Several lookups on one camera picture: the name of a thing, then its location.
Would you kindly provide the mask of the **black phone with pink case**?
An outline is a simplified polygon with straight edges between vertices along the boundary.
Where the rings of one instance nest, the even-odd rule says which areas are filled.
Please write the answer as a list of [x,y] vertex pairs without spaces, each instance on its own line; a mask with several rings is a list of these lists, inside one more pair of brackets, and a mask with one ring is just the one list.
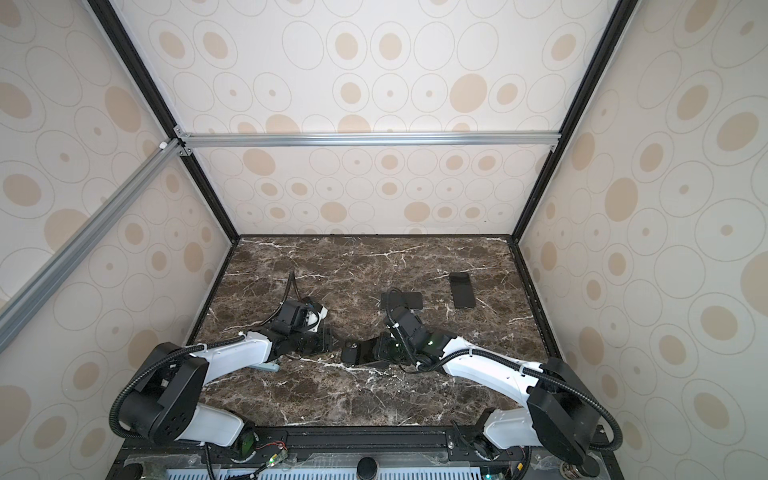
[[376,339],[348,340],[341,350],[341,362],[348,367],[385,368],[387,363],[378,355],[378,344]]

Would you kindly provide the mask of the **silver-edged black phone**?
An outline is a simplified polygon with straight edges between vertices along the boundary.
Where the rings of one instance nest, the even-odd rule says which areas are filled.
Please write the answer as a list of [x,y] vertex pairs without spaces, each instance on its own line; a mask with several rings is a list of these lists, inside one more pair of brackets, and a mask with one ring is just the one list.
[[456,309],[473,309],[476,307],[474,289],[468,272],[451,272],[449,283]]

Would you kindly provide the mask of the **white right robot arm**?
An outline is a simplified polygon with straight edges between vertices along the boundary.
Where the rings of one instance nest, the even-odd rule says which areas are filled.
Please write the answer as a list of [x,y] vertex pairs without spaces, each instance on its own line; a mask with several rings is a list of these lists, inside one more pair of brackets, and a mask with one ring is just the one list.
[[589,454],[614,452],[624,443],[619,422],[574,370],[551,357],[544,363],[510,358],[451,332],[429,329],[392,288],[384,302],[387,333],[374,342],[374,357],[408,374],[441,373],[500,393],[516,411],[493,410],[473,446],[482,456],[509,447],[539,446],[591,475]]

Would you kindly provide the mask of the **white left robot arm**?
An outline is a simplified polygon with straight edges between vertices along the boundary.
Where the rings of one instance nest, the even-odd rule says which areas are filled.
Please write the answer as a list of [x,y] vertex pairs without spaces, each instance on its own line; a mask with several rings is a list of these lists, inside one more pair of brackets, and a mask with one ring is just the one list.
[[325,306],[310,297],[284,296],[253,331],[214,343],[157,345],[117,394],[108,415],[112,432],[156,446],[196,442],[245,458],[256,449],[252,422],[201,403],[203,388],[239,370],[276,372],[285,355],[315,356],[334,345]]

